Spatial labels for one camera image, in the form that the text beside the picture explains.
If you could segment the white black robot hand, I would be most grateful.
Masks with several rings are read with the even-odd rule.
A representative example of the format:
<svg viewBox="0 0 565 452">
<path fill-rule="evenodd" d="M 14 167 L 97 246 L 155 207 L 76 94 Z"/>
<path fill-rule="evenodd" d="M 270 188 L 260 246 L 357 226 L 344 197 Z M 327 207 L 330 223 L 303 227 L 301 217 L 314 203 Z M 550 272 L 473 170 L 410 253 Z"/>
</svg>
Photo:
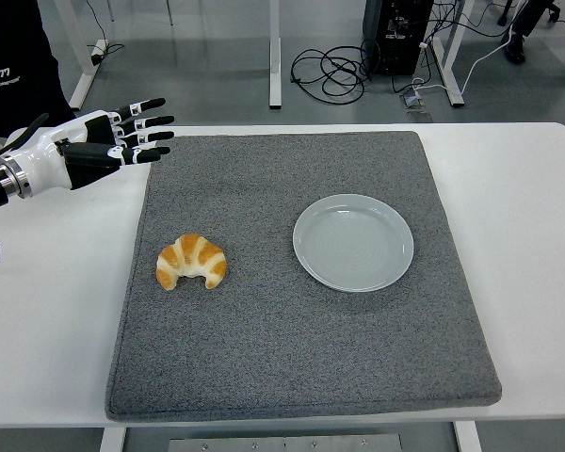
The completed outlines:
<svg viewBox="0 0 565 452">
<path fill-rule="evenodd" d="M 40 131 L 11 155 L 24 174 L 22 195 L 57 187 L 76 190 L 122 167 L 160 160 L 170 149 L 158 143 L 174 137 L 174 118 L 142 114 L 164 104 L 157 98 L 114 111 L 96 110 Z"/>
</svg>

